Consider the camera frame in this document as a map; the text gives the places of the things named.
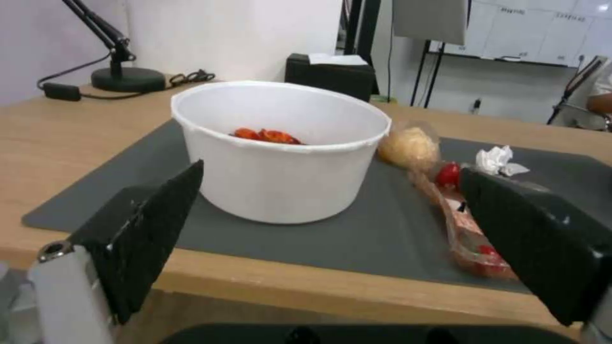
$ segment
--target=lamp base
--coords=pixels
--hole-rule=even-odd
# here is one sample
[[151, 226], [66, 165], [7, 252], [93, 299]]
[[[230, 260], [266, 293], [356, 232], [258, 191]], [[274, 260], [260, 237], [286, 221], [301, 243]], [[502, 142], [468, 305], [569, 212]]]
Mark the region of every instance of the lamp base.
[[114, 76], [110, 68], [103, 68], [91, 74], [91, 84], [104, 91], [147, 93], [164, 90], [166, 76], [156, 70], [136, 67], [123, 67], [121, 76]]

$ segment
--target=tissue paper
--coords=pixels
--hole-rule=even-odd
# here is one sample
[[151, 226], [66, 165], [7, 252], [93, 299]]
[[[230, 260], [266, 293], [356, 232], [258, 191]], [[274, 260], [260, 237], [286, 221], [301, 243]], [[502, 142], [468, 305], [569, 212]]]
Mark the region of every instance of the tissue paper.
[[310, 64], [367, 65], [359, 55], [308, 54]]
[[513, 152], [509, 146], [503, 148], [493, 147], [490, 151], [481, 149], [476, 154], [476, 167], [488, 174], [503, 174], [513, 176], [514, 174], [529, 172], [529, 169], [517, 163], [509, 163]]

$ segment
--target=metal screw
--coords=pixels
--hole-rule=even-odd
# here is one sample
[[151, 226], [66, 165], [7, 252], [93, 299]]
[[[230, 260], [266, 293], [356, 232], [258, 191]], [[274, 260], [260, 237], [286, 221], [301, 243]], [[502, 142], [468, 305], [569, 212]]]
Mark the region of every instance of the metal screw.
[[46, 263], [47, 261], [54, 260], [68, 253], [74, 252], [72, 243], [66, 240], [54, 241], [45, 245], [38, 252], [39, 263]]

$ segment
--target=desk lamp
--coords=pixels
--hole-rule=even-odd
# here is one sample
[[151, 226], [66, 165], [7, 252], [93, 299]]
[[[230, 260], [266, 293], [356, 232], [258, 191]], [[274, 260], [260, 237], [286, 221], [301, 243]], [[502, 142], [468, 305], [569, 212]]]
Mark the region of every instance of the desk lamp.
[[130, 40], [109, 22], [85, 6], [81, 0], [62, 0], [72, 12], [104, 43], [110, 51], [110, 68], [102, 68], [91, 75], [93, 87], [105, 91], [147, 93], [161, 91], [166, 86], [164, 75], [156, 70], [122, 67], [124, 61], [136, 60], [127, 48]]

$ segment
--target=whiteboard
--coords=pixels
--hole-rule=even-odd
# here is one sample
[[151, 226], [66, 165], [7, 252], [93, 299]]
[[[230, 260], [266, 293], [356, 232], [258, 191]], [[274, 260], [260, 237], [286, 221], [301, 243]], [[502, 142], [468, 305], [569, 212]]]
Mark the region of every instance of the whiteboard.
[[[445, 53], [576, 67], [612, 56], [611, 0], [473, 0], [463, 46]], [[441, 42], [432, 42], [430, 51]]]

